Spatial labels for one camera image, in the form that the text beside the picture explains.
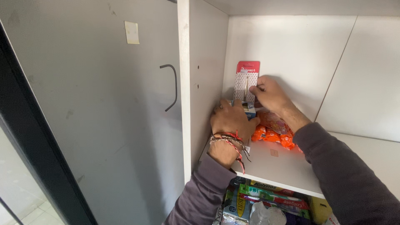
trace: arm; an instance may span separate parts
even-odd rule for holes
[[[341,224],[379,225],[400,221],[400,202],[374,172],[343,142],[311,123],[276,81],[262,76],[250,91],[279,114],[295,132],[294,142],[311,163],[321,190]]]
[[[248,121],[239,100],[235,101],[234,106],[230,106],[227,100],[223,99],[221,105],[223,108],[216,108],[211,116],[213,134],[237,131],[239,137],[245,140],[250,138],[260,120],[254,118]],[[193,172],[163,224],[211,225],[217,208],[222,204],[226,187],[230,180],[236,177],[236,173],[229,169],[237,157],[237,151],[228,143],[212,143],[199,169]]]

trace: cabinet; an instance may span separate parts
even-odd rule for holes
[[[300,3],[301,7],[267,0],[178,1],[185,181],[208,150],[209,117],[218,99],[233,96],[236,64],[257,60],[260,75],[274,76],[307,117],[346,142],[400,197],[400,180],[386,173],[399,171],[400,143],[393,141],[399,141],[400,20],[382,17],[398,16],[399,11],[392,9],[400,5],[395,1],[379,7],[374,6],[377,1]],[[310,16],[281,16],[285,14]],[[371,92],[372,84],[378,86],[376,94]],[[371,97],[381,103],[378,110],[368,103]],[[356,119],[361,112],[363,116]],[[392,134],[375,135],[376,129]],[[279,157],[271,156],[270,149],[278,150]],[[323,197],[302,153],[254,142],[250,159],[244,160],[245,175],[239,164],[233,165],[238,175]]]

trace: person's right hand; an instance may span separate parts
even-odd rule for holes
[[[257,86],[251,86],[250,92],[254,94],[263,107],[282,116],[283,110],[295,108],[293,102],[285,91],[272,78],[264,75],[257,80]]]

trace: black door frame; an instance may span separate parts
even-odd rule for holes
[[[1,23],[0,127],[64,221],[69,225],[98,225]]]

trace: tile floor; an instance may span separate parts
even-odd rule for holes
[[[61,218],[48,201],[45,201],[38,208],[29,213],[21,222],[24,225],[64,225]]]

